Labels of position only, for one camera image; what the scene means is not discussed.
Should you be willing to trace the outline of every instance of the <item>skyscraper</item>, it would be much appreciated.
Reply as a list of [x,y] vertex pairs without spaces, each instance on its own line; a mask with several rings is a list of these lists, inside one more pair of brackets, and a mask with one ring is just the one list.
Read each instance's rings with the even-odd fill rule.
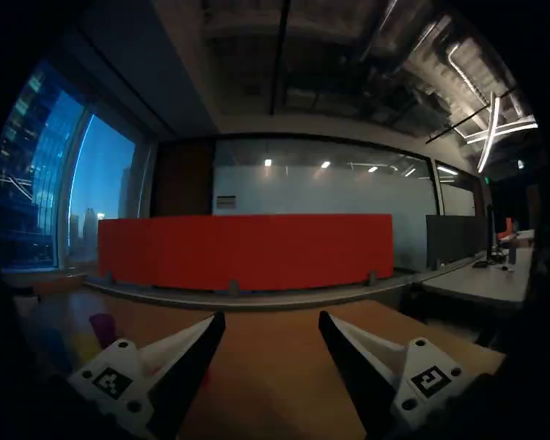
[[80,249],[79,216],[75,214],[69,216],[69,248],[71,255],[77,254]]
[[98,257],[98,218],[93,208],[87,208],[84,215],[84,249],[83,260],[96,260]]
[[131,178],[131,168],[124,168],[122,179],[120,181],[120,200],[118,202],[118,218],[126,219],[128,217],[128,182]]

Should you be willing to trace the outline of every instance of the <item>red object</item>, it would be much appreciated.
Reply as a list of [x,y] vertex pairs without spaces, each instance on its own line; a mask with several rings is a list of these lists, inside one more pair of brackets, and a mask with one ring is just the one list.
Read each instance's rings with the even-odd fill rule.
[[100,275],[141,285],[286,290],[393,275],[389,214],[180,216],[98,222]]
[[503,232],[498,232],[498,233],[497,233],[497,238],[498,238],[499,240],[501,240],[501,239],[507,237],[508,235],[511,235],[511,232],[513,231],[513,228],[512,228],[512,224],[511,224],[511,223],[512,223],[511,217],[507,217],[507,218],[505,219],[505,231],[503,231]]

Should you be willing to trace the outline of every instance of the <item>glass wall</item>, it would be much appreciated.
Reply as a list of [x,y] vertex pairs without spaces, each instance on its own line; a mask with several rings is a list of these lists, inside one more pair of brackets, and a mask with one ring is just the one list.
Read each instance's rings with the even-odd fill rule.
[[483,193],[478,177],[450,165],[436,163],[444,215],[484,216]]
[[98,221],[139,214],[148,150],[141,131],[41,62],[0,138],[2,269],[96,260]]
[[[217,142],[215,215],[392,214],[395,267],[426,269],[427,161],[381,148],[303,139]],[[359,240],[347,232],[347,240]]]
[[135,143],[92,115],[73,175],[67,254],[73,261],[98,257],[98,222],[128,216]]
[[0,261],[3,268],[57,266],[62,170],[85,107],[51,66],[24,85],[0,138]]

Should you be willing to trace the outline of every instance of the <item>frosted glass wall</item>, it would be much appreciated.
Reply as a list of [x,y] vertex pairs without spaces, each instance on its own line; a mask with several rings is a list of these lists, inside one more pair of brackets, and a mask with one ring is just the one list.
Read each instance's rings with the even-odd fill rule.
[[[392,214],[395,267],[426,267],[425,216],[436,214],[426,161],[329,142],[222,141],[213,193],[216,215]],[[360,237],[346,231],[346,239]]]

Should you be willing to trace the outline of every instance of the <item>gray partition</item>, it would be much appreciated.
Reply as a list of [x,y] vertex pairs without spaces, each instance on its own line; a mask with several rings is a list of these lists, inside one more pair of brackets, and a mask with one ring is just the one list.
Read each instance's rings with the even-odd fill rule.
[[428,266],[471,257],[487,247],[485,217],[426,216]]

